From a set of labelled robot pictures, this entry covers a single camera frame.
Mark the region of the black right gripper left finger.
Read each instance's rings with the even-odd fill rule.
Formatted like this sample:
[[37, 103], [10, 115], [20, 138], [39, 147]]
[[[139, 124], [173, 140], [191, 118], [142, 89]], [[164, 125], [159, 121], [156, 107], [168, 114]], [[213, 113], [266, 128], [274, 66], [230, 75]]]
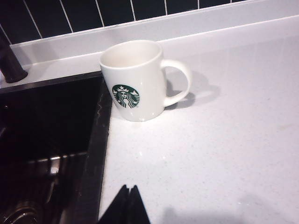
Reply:
[[130, 189], [123, 185], [98, 224], [130, 224], [129, 220]]

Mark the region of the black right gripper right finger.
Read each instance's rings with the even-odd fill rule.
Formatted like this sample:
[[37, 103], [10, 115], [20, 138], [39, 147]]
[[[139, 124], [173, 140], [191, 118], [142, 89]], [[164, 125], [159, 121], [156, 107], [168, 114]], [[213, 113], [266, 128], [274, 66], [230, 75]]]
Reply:
[[150, 224], [138, 187], [135, 185], [129, 195], [129, 223]]

